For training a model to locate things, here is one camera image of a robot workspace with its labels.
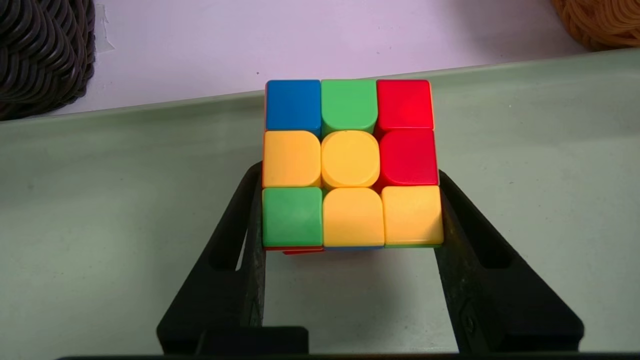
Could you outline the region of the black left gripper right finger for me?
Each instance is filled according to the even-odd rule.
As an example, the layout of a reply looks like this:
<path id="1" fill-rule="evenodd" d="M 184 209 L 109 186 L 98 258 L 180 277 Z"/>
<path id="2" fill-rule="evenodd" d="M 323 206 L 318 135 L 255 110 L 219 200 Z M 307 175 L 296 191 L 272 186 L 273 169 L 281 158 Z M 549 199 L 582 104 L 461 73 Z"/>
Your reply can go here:
<path id="1" fill-rule="evenodd" d="M 575 352 L 578 315 L 443 171 L 439 278 L 460 353 Z"/>

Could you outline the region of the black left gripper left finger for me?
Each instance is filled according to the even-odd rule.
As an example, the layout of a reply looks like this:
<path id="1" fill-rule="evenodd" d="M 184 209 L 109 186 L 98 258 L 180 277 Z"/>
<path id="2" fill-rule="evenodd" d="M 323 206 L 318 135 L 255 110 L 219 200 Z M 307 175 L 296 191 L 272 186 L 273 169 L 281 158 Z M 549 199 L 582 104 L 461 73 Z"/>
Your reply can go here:
<path id="1" fill-rule="evenodd" d="M 164 354 L 195 354 L 208 330 L 260 327 L 265 310 L 262 162 L 238 183 L 215 230 L 157 326 Z"/>

